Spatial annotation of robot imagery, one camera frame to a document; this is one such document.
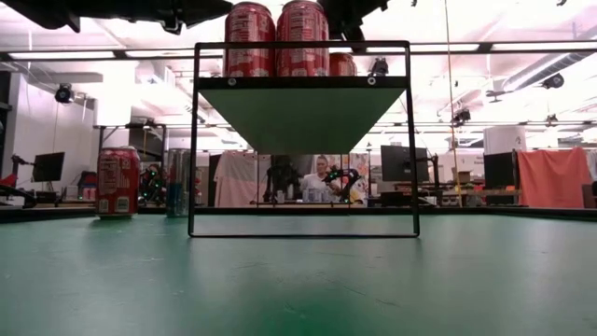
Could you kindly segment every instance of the soda can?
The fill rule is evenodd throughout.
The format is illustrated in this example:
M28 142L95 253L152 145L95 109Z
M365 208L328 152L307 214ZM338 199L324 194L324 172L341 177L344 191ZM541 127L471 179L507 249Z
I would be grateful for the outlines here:
M356 64L353 55L346 52L329 54L330 76L356 76Z
M166 185L166 216L168 217L188 216L188 197L194 197L194 190L188 189L188 180L191 177L190 156L190 149L168 150Z
M103 148L97 161L96 213L131 217L138 211L140 160L134 147Z
M329 28L324 9L316 2L287 3L278 19L278 41L327 41ZM278 77L321 77L329 72L329 49L278 49Z
M272 42L275 26L270 10L260 4L241 2L226 17L226 42ZM224 77L273 77L275 50L228 49Z

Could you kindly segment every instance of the shelf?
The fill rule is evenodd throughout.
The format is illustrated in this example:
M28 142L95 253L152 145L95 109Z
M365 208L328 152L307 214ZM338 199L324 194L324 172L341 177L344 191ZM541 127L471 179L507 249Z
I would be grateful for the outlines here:
M200 78L197 91L261 154L350 152L407 77Z

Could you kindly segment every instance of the pink towel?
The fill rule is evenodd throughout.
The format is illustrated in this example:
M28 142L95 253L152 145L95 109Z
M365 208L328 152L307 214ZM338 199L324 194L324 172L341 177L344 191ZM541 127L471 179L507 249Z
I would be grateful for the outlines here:
M581 186L591 182L584 150L518 152L518 159L522 205L584 207Z

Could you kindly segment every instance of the stand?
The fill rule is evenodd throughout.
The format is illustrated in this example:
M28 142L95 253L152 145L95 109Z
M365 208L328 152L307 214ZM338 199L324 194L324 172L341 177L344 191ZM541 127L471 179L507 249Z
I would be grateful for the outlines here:
M199 77L203 49L402 48L403 77ZM403 91L407 94L410 161L416 161L413 102L410 86L408 41L320 41L198 43L193 60L190 171L197 164L199 92L259 154L349 153L360 137ZM297 116L317 117L308 134L298 127ZM342 120L342 137L318 137L329 122ZM284 139L281 146L279 139ZM188 202L188 235L201 238L416 238L420 234L416 164L412 168L412 233L405 234L201 234L195 233L195 203ZM188 181L189 190L195 189Z

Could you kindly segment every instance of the computer monitor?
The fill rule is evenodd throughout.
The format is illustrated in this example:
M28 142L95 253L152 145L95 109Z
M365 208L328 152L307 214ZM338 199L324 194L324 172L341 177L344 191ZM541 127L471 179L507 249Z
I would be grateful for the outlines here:
M62 179L64 152L35 156L34 182L52 182Z
M427 159L426 148L415 148L418 159ZM429 181L428 161L417 161L417 181ZM410 182L410 149L402 146L382 146L382 179Z

